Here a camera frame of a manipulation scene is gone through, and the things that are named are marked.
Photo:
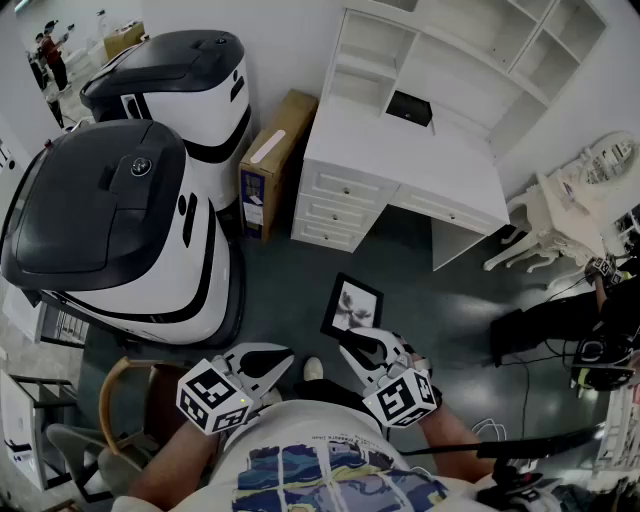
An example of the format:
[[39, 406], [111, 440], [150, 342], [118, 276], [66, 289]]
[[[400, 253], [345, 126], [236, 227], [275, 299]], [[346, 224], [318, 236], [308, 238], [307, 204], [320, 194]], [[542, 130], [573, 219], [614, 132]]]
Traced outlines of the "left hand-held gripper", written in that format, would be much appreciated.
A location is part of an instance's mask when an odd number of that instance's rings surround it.
[[274, 387], [292, 365], [293, 355], [282, 345], [238, 344], [223, 355], [233, 368], [229, 377], [202, 359], [180, 378], [176, 406], [202, 433], [239, 427], [251, 411], [251, 398], [257, 401]]

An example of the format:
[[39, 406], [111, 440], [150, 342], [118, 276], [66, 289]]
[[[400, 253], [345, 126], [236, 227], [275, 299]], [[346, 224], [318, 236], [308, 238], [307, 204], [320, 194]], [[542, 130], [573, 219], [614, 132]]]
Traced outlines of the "black framed picture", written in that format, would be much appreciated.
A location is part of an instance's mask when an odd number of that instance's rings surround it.
[[384, 293], [343, 273], [336, 276], [320, 332], [336, 340], [354, 328], [379, 328]]

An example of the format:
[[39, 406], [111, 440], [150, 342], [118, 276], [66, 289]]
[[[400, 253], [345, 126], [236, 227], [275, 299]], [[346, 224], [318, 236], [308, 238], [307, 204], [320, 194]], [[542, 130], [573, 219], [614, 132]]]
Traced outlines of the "person's right forearm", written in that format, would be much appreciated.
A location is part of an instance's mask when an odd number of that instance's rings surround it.
[[[423, 417], [419, 422], [430, 448], [477, 444], [479, 438], [445, 404]], [[475, 451], [435, 453], [437, 474], [442, 477], [477, 483], [491, 475], [495, 461], [479, 459]]]

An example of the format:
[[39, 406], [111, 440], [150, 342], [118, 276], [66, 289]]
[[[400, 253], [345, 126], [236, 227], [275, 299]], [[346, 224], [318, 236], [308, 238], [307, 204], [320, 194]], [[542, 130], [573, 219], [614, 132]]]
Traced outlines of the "person's left forearm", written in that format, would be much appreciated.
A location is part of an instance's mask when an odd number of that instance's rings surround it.
[[127, 496], [168, 512], [193, 494], [218, 458], [221, 434], [205, 435], [185, 422], [130, 485]]

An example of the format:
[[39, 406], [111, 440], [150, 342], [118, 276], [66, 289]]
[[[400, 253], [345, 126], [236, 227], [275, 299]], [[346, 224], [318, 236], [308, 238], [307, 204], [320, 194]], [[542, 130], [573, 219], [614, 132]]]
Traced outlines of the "wide white desk drawer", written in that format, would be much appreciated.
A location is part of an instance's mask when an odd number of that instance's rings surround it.
[[500, 220], [487, 214], [478, 213], [434, 193], [404, 184], [399, 186], [390, 204], [486, 236], [503, 226]]

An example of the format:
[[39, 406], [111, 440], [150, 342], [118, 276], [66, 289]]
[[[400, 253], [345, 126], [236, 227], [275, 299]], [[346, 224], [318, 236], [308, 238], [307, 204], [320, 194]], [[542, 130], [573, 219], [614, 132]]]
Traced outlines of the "person's right hand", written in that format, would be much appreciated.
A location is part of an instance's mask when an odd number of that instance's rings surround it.
[[[411, 358], [411, 361], [412, 361], [411, 366], [417, 371], [427, 372], [429, 375], [429, 378], [432, 379], [433, 368], [430, 360], [418, 354], [404, 338], [400, 338], [400, 343], [403, 349], [409, 354]], [[432, 394], [434, 396], [434, 400], [436, 403], [436, 407], [439, 408], [442, 405], [442, 393], [434, 384], [431, 384], [431, 388], [432, 388]]]

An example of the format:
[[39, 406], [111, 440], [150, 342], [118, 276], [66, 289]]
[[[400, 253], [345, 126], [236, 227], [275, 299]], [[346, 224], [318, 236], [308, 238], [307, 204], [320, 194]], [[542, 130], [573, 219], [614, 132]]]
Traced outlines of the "person's black trousers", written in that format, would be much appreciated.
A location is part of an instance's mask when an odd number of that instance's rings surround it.
[[296, 396], [302, 400], [340, 405], [371, 416], [358, 393], [344, 388], [329, 379], [314, 379], [297, 382], [293, 386]]

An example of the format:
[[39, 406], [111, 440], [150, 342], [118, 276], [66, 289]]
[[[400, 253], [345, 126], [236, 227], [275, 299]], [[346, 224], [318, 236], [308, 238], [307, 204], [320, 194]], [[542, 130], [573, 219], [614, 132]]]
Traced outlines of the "person's white printed shirt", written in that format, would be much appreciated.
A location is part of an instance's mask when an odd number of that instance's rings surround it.
[[364, 414], [294, 400], [234, 433], [203, 512], [496, 512], [473, 485], [412, 470]]

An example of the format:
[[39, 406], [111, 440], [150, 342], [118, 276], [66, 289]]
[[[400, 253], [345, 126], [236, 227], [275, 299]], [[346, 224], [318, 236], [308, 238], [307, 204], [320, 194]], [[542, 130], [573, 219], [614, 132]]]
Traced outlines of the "wooden chair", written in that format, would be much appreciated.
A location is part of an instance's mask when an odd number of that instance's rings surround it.
[[[178, 383], [190, 369], [184, 363], [129, 357], [121, 358], [112, 367], [100, 390], [98, 414], [103, 436], [113, 454], [138, 451], [152, 458], [173, 441], [179, 455], [210, 451], [207, 437], [189, 423], [176, 405]], [[118, 434], [116, 402], [125, 397], [125, 379], [136, 375], [143, 378], [141, 426], [131, 434]]]

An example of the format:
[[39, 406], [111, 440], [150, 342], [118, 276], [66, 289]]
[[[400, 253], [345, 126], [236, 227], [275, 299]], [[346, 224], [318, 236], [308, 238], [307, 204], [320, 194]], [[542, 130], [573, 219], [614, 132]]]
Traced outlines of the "black waist-mounted device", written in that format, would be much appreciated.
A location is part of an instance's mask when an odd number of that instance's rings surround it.
[[494, 459], [495, 484], [477, 492], [476, 500], [498, 512], [561, 512], [552, 494], [556, 480], [545, 480], [542, 473], [520, 473], [510, 461], [537, 461], [573, 450], [604, 437], [605, 424], [547, 438], [485, 442], [476, 450], [479, 459]]

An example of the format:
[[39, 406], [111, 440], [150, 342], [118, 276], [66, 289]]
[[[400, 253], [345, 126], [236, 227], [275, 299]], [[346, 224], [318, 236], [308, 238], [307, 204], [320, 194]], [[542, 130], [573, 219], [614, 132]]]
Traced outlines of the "white and black mobile robot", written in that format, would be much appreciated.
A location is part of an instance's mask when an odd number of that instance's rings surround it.
[[250, 145], [245, 49], [219, 30], [167, 32], [114, 57], [81, 89], [95, 121], [149, 119], [183, 139], [216, 210], [238, 198], [237, 168]]
[[0, 273], [148, 343], [225, 348], [244, 312], [242, 253], [183, 139], [152, 120], [91, 124], [42, 149], [0, 229]]

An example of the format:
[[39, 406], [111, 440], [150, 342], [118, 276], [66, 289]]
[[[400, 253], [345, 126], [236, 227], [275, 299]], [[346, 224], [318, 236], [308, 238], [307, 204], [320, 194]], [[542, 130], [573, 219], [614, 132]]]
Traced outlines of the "white ornate dressing table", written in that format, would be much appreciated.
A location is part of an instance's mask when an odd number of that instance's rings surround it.
[[508, 247], [483, 264], [486, 271], [539, 257], [527, 268], [560, 257], [577, 269], [551, 283], [582, 273], [608, 255], [626, 261], [640, 249], [640, 138], [614, 132], [582, 150], [578, 157], [546, 176], [507, 204], [514, 233]]

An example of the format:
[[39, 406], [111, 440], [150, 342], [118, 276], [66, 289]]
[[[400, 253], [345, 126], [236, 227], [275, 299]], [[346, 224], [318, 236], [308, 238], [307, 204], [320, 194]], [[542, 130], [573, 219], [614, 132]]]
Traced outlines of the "small black box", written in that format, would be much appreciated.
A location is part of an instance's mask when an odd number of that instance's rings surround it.
[[433, 118], [431, 104], [401, 91], [395, 91], [386, 113], [405, 121], [428, 127]]

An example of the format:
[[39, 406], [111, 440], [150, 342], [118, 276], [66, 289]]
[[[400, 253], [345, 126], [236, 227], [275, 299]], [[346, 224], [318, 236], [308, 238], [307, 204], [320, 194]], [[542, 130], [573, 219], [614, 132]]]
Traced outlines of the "white cabinet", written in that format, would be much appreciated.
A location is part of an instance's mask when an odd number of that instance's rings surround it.
[[0, 369], [0, 413], [4, 446], [9, 461], [38, 491], [46, 487], [40, 463], [38, 417], [33, 396]]

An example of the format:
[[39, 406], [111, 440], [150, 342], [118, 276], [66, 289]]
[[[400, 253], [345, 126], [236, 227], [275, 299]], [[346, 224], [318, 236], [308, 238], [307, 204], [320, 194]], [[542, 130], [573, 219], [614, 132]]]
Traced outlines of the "small brown cardboard box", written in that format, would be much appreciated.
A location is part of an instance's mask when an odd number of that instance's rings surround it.
[[105, 37], [103, 43], [107, 58], [111, 60], [126, 49], [139, 44], [144, 34], [144, 24], [136, 22]]

